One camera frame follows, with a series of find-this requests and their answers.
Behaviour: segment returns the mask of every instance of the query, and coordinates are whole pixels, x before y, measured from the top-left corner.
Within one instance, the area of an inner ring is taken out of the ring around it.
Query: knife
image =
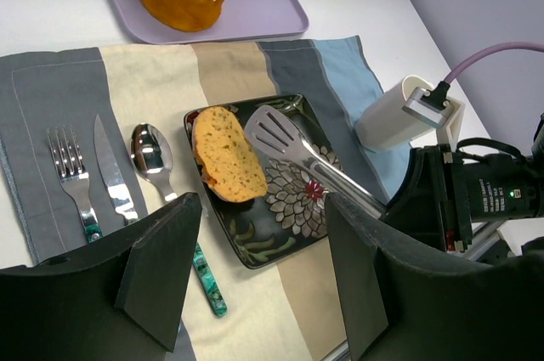
[[[116,213],[125,217],[125,225],[135,223],[138,221],[138,213],[134,209],[133,199],[130,196],[128,187],[122,179],[121,171],[111,149],[108,136],[105,134],[100,115],[96,115],[94,119],[94,150],[99,162],[100,174],[108,189]]]

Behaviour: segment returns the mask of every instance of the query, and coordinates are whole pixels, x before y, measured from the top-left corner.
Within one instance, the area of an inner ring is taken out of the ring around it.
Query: mug
[[[434,130],[402,110],[417,87],[430,91],[434,89],[423,78],[409,75],[363,112],[355,124],[357,137],[363,146],[376,152],[385,151]]]

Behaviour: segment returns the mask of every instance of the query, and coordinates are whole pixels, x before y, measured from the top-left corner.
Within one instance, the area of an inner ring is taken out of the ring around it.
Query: silverware
[[[99,162],[100,174],[116,213],[125,217],[125,225],[135,223],[138,221],[138,213],[134,209],[133,199],[122,178],[100,115],[96,115],[94,119],[94,150]]]
[[[289,161],[305,170],[328,189],[346,195],[369,215],[379,218],[385,206],[354,180],[323,160],[300,129],[275,108],[264,105],[249,118],[246,138],[263,153],[279,161]]]
[[[48,130],[49,148],[60,185],[76,203],[88,242],[94,242],[102,238],[102,230],[88,198],[88,172],[83,165],[83,157],[72,128],[70,133],[71,138],[68,138],[64,127],[62,127],[61,135],[59,135],[59,129],[55,128],[54,136],[51,137]]]
[[[131,137],[130,153],[136,171],[159,189],[166,202],[178,197],[170,185],[172,151],[168,141],[156,127],[147,123],[137,125]],[[227,305],[198,242],[193,256],[193,266],[213,312],[223,317],[227,313]]]

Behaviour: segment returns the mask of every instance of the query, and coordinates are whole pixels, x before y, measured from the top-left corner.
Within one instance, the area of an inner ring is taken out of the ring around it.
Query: tan stripe
[[[264,54],[255,42],[194,46],[201,85],[209,104],[276,95]]]
[[[173,188],[179,194],[197,191],[202,204],[208,207],[209,200],[198,177],[183,124],[185,113],[208,105],[200,83],[201,64],[209,67],[206,82],[221,82],[226,101],[241,99],[244,92],[236,91],[235,87],[249,90],[252,84],[247,79],[258,82],[256,65],[260,65],[261,71],[265,65],[264,58],[257,63],[250,60],[254,58],[255,48],[250,47],[248,54],[245,50],[234,54],[221,47],[223,44],[219,45],[218,54],[211,49],[197,49],[199,59],[191,46],[130,45],[101,49],[111,104],[123,137],[128,138],[134,125],[142,121],[158,127],[172,147]],[[230,58],[243,59],[243,68]],[[212,68],[213,63],[218,63],[216,68]],[[261,83],[269,90],[273,88],[269,82]],[[162,205],[152,185],[141,181],[140,186],[150,212]],[[213,315],[195,272],[191,272],[182,318],[197,360],[311,360],[277,267],[260,271],[244,268],[213,214],[203,216],[199,242],[229,312],[222,319]]]
[[[323,359],[346,339],[328,238],[277,264],[312,359]]]

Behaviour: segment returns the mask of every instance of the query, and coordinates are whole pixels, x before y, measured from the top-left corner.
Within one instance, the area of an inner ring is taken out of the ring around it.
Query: table
[[[410,0],[300,0],[310,19],[304,37],[359,35],[384,89],[417,74],[438,82],[449,71]],[[0,55],[129,43],[107,0],[0,0]],[[461,138],[488,137],[457,83],[450,94],[467,104]],[[433,134],[414,145],[435,143]],[[0,177],[0,268],[31,265],[4,176]]]

